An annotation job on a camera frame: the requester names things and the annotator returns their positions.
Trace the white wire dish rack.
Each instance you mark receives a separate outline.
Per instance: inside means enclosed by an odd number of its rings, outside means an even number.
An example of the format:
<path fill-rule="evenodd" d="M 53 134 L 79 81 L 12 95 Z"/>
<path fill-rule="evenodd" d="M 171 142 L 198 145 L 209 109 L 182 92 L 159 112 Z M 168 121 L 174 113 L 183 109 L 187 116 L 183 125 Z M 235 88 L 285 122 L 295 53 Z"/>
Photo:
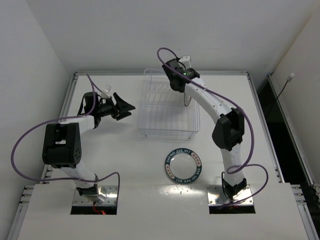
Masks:
<path fill-rule="evenodd" d="M 144 70 L 137 128 L 142 137 L 192 139 L 200 130 L 200 106 L 191 100 L 184 106 L 184 93 L 174 91 L 164 71 Z"/>

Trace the plate with dark green rim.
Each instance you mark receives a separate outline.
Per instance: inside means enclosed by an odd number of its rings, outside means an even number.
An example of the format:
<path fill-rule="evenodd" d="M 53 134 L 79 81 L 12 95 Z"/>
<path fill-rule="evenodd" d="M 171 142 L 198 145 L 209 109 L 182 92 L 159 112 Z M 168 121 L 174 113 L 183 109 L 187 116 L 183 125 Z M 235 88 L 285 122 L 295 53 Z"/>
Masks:
<path fill-rule="evenodd" d="M 193 150 L 180 147 L 172 150 L 165 158 L 164 171 L 175 184 L 192 184 L 202 173 L 202 161 Z"/>

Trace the white plate green clover design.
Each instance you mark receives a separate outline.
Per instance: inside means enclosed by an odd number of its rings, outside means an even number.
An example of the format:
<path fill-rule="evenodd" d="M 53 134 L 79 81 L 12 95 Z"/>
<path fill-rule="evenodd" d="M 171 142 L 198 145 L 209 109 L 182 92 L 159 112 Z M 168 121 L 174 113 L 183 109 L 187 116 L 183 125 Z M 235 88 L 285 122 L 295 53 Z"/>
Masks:
<path fill-rule="evenodd" d="M 188 94 L 184 93 L 184 97 L 183 97 L 183 103 L 185 107 L 188 107 L 191 103 L 192 97 L 189 96 Z"/>

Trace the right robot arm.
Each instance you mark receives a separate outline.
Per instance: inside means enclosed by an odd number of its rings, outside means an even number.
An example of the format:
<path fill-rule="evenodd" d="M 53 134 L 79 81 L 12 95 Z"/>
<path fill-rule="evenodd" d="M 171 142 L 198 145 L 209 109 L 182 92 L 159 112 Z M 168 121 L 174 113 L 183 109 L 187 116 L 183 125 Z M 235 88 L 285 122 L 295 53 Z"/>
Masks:
<path fill-rule="evenodd" d="M 240 151 L 245 133 L 243 113 L 239 108 L 230 107 L 210 93 L 200 74 L 193 68 L 183 69 L 177 59 L 168 61 L 162 68 L 169 79 L 171 89 L 194 99 L 213 120 L 212 140 L 220 148 L 224 165 L 224 194 L 232 200 L 247 186 L 247 180 L 241 170 L 233 174 L 227 172 L 236 170 L 242 164 Z"/>

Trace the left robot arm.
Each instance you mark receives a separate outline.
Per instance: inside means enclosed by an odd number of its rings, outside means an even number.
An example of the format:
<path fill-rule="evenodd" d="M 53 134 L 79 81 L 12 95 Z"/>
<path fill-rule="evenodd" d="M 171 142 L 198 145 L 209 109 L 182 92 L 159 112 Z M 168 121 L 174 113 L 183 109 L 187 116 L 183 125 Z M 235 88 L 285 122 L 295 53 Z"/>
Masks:
<path fill-rule="evenodd" d="M 104 203 L 107 189 L 99 185 L 98 176 L 82 162 L 81 135 L 97 128 L 103 117 L 111 116 L 119 121 L 130 116 L 133 110 L 135 106 L 117 93 L 105 97 L 96 92 L 85 93 L 75 118 L 46 125 L 43 162 L 72 179 L 80 196 L 93 203 Z"/>

